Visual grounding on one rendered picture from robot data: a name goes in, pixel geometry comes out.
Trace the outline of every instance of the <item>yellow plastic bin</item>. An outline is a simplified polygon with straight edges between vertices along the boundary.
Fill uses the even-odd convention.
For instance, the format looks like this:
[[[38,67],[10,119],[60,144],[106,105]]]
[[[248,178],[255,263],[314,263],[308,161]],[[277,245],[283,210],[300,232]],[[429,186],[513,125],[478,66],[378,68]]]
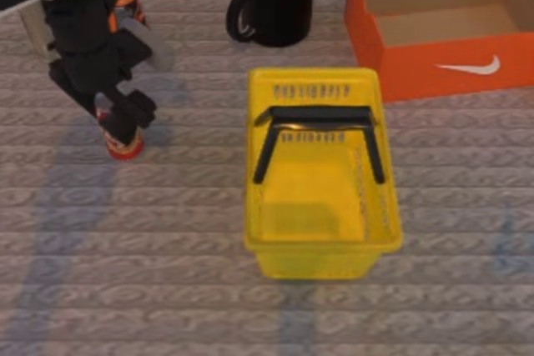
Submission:
[[[245,244],[266,277],[351,279],[402,242],[374,71],[249,75]]]

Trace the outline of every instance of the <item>mug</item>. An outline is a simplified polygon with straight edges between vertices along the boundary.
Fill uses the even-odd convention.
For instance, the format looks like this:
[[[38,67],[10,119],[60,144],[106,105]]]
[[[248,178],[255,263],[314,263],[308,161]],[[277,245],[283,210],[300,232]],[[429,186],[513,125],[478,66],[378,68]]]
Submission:
[[[312,9],[313,0],[232,0],[226,31],[238,42],[294,45],[310,32]]]

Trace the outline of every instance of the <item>basket slot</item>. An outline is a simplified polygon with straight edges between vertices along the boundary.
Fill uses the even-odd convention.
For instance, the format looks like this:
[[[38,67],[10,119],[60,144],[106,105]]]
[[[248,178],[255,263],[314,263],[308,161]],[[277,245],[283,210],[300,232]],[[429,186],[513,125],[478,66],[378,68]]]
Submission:
[[[375,119],[368,106],[273,106],[261,113],[254,125],[270,121],[258,164],[254,171],[254,184],[261,184],[269,168],[280,132],[292,131],[355,131],[365,136],[367,153],[378,184],[385,182],[384,167],[375,136]]]

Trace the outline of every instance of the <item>white nike swoosh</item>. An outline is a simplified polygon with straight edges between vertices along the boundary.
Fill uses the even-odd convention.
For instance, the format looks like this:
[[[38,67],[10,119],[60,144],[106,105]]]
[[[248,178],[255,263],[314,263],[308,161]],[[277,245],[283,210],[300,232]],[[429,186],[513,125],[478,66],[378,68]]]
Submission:
[[[454,66],[438,64],[437,67],[445,68],[448,70],[462,71],[464,73],[471,73],[477,75],[492,75],[495,74],[501,68],[501,60],[498,56],[493,56],[493,61],[487,66]]]

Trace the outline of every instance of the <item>wooden floor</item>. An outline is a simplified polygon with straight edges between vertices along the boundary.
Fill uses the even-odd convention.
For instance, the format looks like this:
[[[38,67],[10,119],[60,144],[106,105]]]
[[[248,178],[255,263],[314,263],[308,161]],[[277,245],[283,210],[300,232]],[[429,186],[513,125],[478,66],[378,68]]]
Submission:
[[[309,40],[234,44],[229,0],[144,0],[175,48],[134,163],[0,22],[0,356],[531,356],[532,88],[389,105],[406,245],[355,283],[274,283],[243,249],[246,72],[351,66],[345,0]]]

